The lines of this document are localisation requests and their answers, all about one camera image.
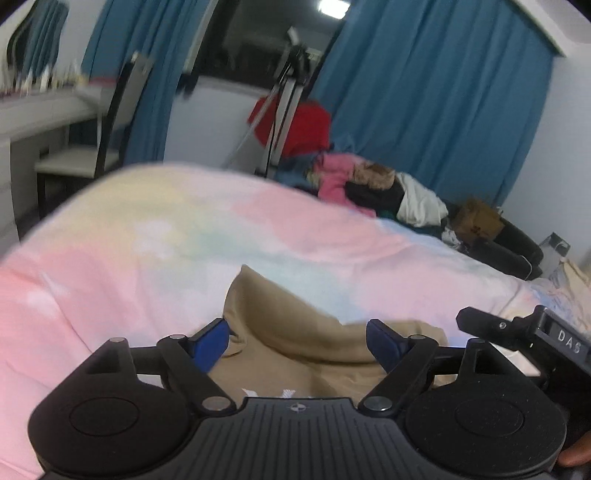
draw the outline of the metal screw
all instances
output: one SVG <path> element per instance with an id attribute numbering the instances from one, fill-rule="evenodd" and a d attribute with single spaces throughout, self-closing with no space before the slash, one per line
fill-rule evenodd
<path id="1" fill-rule="evenodd" d="M 386 397 L 369 397 L 363 404 L 365 408 L 371 411 L 386 411 L 394 406 L 392 400 Z"/>
<path id="2" fill-rule="evenodd" d="M 232 405 L 226 397 L 209 397 L 203 400 L 203 407 L 209 411 L 222 411 Z"/>

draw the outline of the desk drawer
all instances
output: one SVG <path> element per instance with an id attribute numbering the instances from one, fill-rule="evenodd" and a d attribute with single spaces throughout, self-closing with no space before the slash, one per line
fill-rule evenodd
<path id="1" fill-rule="evenodd" d="M 14 223 L 12 191 L 10 190 L 10 185 L 6 185 L 0 190 L 0 232 L 3 232 L 12 223 Z"/>
<path id="2" fill-rule="evenodd" d="M 10 140 L 0 141 L 0 191 L 10 183 Z"/>
<path id="3" fill-rule="evenodd" d="M 18 233 L 16 226 L 11 225 L 10 228 L 0 232 L 0 260 L 17 243 Z"/>

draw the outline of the hand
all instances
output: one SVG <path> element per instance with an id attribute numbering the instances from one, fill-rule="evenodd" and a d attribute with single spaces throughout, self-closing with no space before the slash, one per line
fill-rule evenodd
<path id="1" fill-rule="evenodd" d="M 558 464 L 563 467 L 574 467 L 591 462 L 591 432 L 587 432 L 571 448 L 558 456 Z"/>

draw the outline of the bed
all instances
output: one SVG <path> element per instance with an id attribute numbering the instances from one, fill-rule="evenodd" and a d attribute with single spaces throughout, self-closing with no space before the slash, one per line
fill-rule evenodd
<path id="1" fill-rule="evenodd" d="M 39 476 L 28 416 L 92 351 L 114 336 L 144 346 L 199 330 L 243 264 L 342 323 L 422 320 L 452 346 L 465 345 L 455 317 L 466 306 L 512 319 L 542 303 L 581 317 L 552 282 L 503 275 L 271 181 L 130 168 L 61 208 L 0 266 L 0 478 Z"/>

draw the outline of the window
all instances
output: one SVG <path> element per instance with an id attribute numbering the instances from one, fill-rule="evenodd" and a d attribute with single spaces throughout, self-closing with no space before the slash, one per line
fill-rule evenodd
<path id="1" fill-rule="evenodd" d="M 291 27 L 306 45 L 314 72 L 340 30 L 348 6 L 342 0 L 219 0 L 188 89 L 199 75 L 271 88 L 290 46 Z"/>

